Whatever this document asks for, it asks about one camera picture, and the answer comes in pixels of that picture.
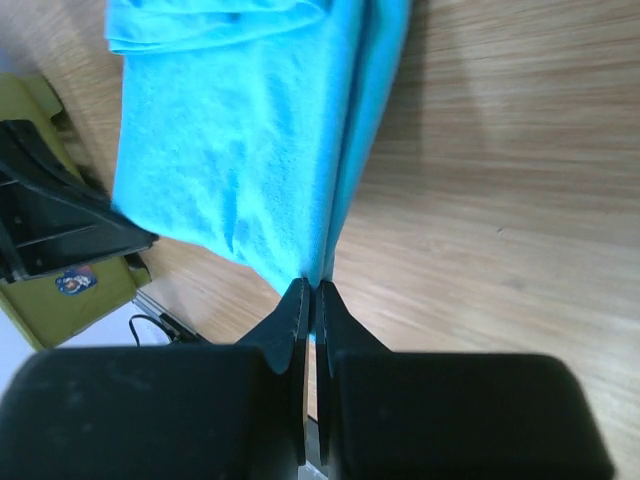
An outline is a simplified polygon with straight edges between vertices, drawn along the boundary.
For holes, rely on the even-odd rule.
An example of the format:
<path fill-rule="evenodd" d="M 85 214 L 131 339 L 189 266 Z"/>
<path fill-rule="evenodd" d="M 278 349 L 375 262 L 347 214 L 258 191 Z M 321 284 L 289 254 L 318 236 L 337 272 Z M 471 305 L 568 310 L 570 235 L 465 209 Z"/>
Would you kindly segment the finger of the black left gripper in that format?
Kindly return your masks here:
<path fill-rule="evenodd" d="M 1 280 L 46 277 L 158 240 L 57 159 L 28 120 L 1 122 Z"/>

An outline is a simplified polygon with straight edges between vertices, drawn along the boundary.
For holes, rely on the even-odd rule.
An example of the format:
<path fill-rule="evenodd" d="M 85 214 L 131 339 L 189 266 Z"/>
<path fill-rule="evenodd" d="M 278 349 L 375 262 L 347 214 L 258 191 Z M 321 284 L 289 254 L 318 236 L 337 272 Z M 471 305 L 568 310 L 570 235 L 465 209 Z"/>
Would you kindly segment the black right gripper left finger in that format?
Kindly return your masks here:
<path fill-rule="evenodd" d="M 233 344 L 58 348 L 1 401 L 5 479 L 294 479 L 306 461 L 311 288 Z"/>

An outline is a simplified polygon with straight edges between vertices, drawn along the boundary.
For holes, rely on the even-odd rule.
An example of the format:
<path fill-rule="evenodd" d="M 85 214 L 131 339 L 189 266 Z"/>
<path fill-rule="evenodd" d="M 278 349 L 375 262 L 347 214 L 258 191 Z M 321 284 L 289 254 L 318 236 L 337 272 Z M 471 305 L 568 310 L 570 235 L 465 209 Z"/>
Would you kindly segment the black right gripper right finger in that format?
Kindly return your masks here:
<path fill-rule="evenodd" d="M 585 394 L 531 353 L 387 348 L 324 282 L 314 298 L 320 458 L 333 479 L 610 479 Z"/>

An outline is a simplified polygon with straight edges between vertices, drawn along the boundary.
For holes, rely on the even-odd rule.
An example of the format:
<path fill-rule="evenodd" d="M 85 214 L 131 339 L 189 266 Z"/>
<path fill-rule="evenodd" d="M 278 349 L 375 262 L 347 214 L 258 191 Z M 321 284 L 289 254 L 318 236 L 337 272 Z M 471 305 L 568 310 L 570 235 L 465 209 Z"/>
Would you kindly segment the teal t shirt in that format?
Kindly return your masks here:
<path fill-rule="evenodd" d="M 113 207 L 253 269 L 333 276 L 408 1 L 110 1 L 123 59 Z"/>

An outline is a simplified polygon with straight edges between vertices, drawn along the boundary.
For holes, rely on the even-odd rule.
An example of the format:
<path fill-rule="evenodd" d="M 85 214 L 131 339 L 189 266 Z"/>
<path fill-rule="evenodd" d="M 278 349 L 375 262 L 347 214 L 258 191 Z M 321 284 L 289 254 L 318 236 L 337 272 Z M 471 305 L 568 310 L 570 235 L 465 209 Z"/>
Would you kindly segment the round blue bin sticker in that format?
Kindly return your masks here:
<path fill-rule="evenodd" d="M 82 266 L 66 270 L 56 278 L 55 284 L 60 293 L 73 296 L 94 287 L 97 277 L 89 266 Z"/>

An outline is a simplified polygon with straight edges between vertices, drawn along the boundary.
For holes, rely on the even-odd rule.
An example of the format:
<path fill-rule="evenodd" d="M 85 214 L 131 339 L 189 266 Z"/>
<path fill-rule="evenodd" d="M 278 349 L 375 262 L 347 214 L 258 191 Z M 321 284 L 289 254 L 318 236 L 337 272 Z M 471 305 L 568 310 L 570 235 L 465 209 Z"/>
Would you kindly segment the olive green plastic bin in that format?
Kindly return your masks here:
<path fill-rule="evenodd" d="M 82 173 L 64 146 L 54 125 L 55 117 L 62 110 L 56 94 L 43 77 L 2 73 L 1 122 L 28 120 L 34 123 L 64 167 L 110 201 L 101 186 Z M 140 252 L 85 265 L 97 277 L 97 284 L 78 295 L 58 291 L 55 280 L 65 271 L 14 283 L 1 280 L 1 308 L 34 349 L 59 346 L 131 301 L 137 290 L 149 283 L 150 274 Z"/>

